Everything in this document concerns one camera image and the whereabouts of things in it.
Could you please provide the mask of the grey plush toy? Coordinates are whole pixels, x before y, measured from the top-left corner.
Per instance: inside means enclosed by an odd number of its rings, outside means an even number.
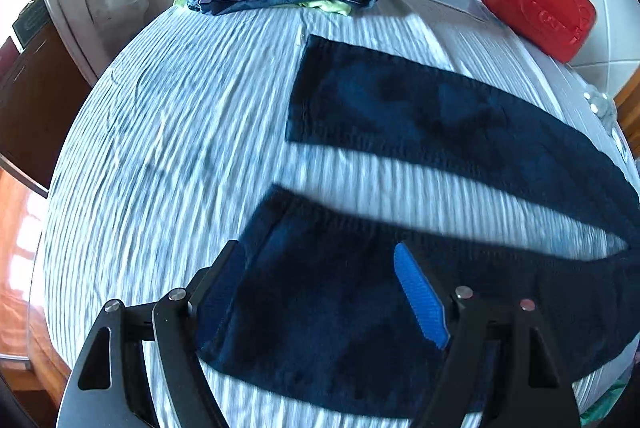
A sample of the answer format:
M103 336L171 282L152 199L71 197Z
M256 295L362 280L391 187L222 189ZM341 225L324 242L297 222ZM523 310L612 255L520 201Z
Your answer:
M612 134L617 123L617 108L614 100L592 84L587 84L582 93L589 108L595 114L608 134Z

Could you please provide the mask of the striped white bed sheet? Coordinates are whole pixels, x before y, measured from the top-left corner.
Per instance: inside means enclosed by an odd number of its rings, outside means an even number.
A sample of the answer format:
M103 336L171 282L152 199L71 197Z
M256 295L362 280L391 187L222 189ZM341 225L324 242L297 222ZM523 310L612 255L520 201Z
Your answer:
M236 238L279 184L323 206L409 229L594 259L622 242L447 173L285 138L308 36L469 76L585 134L637 183L570 67L497 21L427 0L344 17L300 8L208 17L172 6L105 70L56 164L38 258L53 347L74 365L111 299L152 302Z

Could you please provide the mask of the dark blue jeans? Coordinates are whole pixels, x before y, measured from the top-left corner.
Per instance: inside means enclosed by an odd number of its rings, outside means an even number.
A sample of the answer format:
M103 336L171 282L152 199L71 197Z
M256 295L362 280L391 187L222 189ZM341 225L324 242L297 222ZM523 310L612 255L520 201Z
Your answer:
M285 138L318 177L272 185L198 313L221 374L346 414L409 418L454 334L433 293L533 300L567 376L639 333L639 181L576 73L548 109L460 73L311 36Z

